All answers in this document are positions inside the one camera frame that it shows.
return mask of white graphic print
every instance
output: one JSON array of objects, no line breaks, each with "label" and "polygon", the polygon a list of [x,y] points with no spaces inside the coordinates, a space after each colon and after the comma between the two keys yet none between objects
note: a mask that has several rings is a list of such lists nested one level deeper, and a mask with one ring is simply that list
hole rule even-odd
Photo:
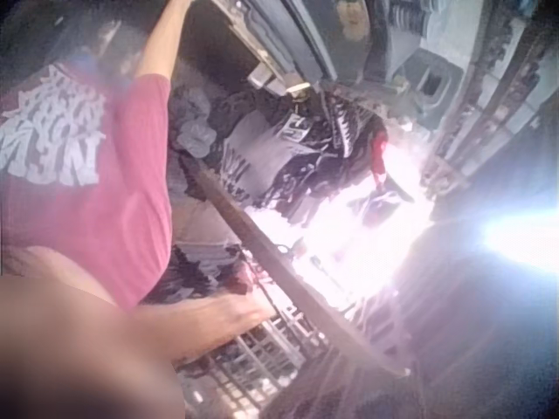
[{"label": "white graphic print", "polygon": [[54,65],[40,85],[18,95],[18,109],[2,113],[0,171],[36,184],[96,184],[97,149],[105,97]]}]

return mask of pink shirt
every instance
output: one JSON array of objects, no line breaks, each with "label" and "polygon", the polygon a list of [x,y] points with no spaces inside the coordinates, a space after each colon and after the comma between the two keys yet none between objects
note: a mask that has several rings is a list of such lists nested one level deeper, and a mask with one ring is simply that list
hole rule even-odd
[{"label": "pink shirt", "polygon": [[116,98],[50,65],[2,98],[3,243],[54,249],[137,305],[169,262],[169,90],[148,75]]}]

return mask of raised arm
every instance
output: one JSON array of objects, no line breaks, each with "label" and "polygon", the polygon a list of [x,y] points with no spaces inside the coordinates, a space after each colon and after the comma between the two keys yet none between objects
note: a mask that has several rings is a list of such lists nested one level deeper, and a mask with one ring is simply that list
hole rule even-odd
[{"label": "raised arm", "polygon": [[181,42],[184,18],[192,1],[169,0],[148,38],[136,78],[146,74],[160,74],[171,79]]}]

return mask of person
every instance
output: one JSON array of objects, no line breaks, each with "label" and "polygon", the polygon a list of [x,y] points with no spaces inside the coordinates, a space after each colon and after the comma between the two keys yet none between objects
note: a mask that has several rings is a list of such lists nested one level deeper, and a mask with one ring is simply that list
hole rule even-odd
[{"label": "person", "polygon": [[[25,381],[45,412],[65,409],[52,417],[184,417],[176,376],[159,367],[143,327],[165,310],[123,313],[138,310],[169,262],[167,101],[191,3],[167,2],[123,89],[70,60],[0,99],[0,375]],[[116,412],[106,396],[121,393],[135,413],[92,413]]]}]

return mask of red object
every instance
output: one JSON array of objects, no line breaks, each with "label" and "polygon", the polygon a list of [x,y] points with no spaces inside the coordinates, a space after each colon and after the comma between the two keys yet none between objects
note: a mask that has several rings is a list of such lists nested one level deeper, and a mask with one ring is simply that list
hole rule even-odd
[{"label": "red object", "polygon": [[51,65],[0,101],[3,243],[62,253],[130,308],[169,262],[170,85],[92,80]]},{"label": "red object", "polygon": [[387,144],[388,135],[383,130],[379,131],[370,141],[371,170],[378,188],[381,188],[386,180],[386,167],[384,166],[383,156]]}]

